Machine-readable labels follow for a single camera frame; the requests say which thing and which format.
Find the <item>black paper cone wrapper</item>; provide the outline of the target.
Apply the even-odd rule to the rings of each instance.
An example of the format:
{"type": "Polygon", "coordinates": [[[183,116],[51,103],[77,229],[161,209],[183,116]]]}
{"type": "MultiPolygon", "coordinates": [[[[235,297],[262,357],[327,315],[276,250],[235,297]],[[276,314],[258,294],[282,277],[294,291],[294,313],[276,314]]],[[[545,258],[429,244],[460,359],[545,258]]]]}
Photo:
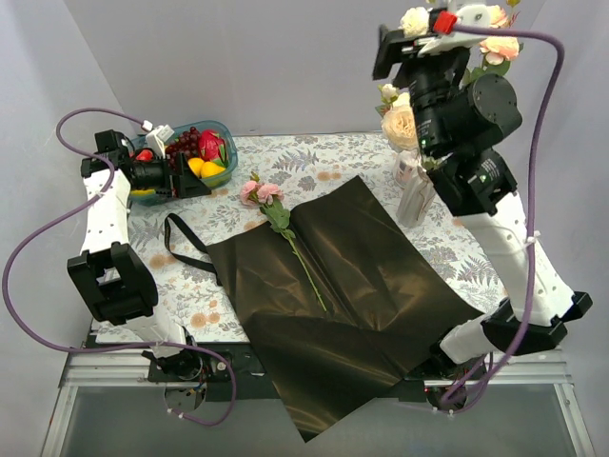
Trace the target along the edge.
{"type": "Polygon", "coordinates": [[[353,178],[209,247],[255,355],[305,441],[396,386],[478,312],[353,178]]]}

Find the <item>cream bud flower stem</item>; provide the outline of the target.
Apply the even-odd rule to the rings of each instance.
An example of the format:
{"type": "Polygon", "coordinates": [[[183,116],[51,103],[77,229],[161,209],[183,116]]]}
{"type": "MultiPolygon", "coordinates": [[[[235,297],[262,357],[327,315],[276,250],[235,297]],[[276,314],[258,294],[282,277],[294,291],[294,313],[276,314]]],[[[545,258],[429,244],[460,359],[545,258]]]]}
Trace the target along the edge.
{"type": "Polygon", "coordinates": [[[400,29],[406,38],[425,36],[429,32],[429,10],[424,7],[410,8],[400,20],[400,29]]]}

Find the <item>peach rose stem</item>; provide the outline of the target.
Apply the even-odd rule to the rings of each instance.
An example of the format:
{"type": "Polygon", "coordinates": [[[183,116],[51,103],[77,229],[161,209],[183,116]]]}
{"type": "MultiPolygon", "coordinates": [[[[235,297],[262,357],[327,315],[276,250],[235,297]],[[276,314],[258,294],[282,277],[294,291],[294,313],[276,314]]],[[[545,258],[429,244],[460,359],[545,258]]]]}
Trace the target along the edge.
{"type": "MultiPolygon", "coordinates": [[[[505,6],[491,5],[488,10],[491,16],[490,27],[493,29],[510,29],[516,22],[520,12],[517,10],[519,0],[507,0],[505,6]]],[[[511,63],[519,56],[523,45],[513,36],[489,36],[479,43],[479,50],[472,51],[480,57],[480,62],[465,71],[462,84],[472,83],[479,77],[494,73],[505,76],[511,63]]]]}

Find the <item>pink double rose stem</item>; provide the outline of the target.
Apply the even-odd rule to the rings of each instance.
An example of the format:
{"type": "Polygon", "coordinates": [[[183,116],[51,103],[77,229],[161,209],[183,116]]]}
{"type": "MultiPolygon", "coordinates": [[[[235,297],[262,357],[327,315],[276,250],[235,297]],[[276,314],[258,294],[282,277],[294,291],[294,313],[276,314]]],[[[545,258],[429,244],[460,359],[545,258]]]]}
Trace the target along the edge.
{"type": "Polygon", "coordinates": [[[291,212],[284,206],[284,193],[281,188],[277,184],[263,182],[260,176],[252,171],[248,180],[242,186],[240,199],[246,206],[257,207],[260,213],[266,217],[271,229],[289,243],[292,253],[303,268],[319,305],[324,312],[327,312],[324,299],[305,264],[304,257],[296,246],[296,234],[290,228],[291,212]]]}

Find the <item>white rose stem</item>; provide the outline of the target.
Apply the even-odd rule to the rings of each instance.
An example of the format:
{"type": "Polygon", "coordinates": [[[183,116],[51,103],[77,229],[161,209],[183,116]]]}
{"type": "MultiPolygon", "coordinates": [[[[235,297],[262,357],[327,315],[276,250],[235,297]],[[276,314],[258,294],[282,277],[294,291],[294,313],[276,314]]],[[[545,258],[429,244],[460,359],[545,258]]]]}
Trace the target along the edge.
{"type": "Polygon", "coordinates": [[[392,149],[417,150],[419,147],[410,94],[392,84],[378,86],[381,104],[378,112],[382,117],[381,129],[392,149]]]}

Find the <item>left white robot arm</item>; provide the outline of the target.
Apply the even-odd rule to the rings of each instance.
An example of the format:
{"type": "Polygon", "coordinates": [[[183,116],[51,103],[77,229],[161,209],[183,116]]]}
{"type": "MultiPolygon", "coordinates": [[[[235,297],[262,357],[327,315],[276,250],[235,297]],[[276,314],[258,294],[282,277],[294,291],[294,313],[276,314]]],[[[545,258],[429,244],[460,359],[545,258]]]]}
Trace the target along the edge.
{"type": "Polygon", "coordinates": [[[157,307],[158,290],[151,272],[128,240],[129,196],[153,190],[169,197],[208,195],[209,188],[185,159],[166,157],[169,126],[152,129],[136,149],[113,129],[95,135],[97,150],[81,164],[91,206],[84,244],[67,263],[69,277],[100,323],[127,328],[149,344],[143,355],[163,373],[190,381],[203,371],[193,337],[157,307]]]}

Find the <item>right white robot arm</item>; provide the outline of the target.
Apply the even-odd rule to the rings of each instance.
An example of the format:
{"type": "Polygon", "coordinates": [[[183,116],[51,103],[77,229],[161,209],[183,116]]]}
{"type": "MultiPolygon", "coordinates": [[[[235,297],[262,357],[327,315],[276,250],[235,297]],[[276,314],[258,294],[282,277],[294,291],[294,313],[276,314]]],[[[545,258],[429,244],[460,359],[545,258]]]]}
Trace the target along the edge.
{"type": "Polygon", "coordinates": [[[564,283],[529,232],[533,208],[523,204],[494,149],[522,123],[514,88],[494,72],[464,83],[468,46],[424,54],[438,38],[407,38],[380,26],[372,76],[382,80],[400,68],[393,83],[409,91],[420,151],[435,161],[427,172],[433,188],[480,244],[507,291],[497,310],[452,328],[435,345],[430,365],[448,379],[466,361],[506,352],[512,342],[517,355],[555,348],[566,323],[582,318],[593,301],[564,283]]]}

